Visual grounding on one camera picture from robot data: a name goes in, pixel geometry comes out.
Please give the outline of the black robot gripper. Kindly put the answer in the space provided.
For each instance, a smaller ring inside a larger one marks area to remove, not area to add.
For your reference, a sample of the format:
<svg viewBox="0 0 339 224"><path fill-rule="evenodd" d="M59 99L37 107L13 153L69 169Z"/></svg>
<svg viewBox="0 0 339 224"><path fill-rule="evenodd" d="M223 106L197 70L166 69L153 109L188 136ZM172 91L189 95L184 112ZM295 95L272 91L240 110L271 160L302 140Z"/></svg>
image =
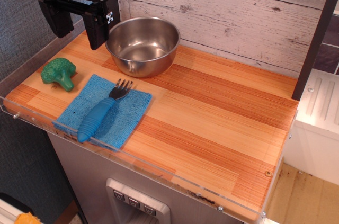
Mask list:
<svg viewBox="0 0 339 224"><path fill-rule="evenodd" d="M108 0L38 0L40 8L58 38L73 30L70 13L81 15L92 50L98 49L109 38L109 24L113 12Z"/></svg>

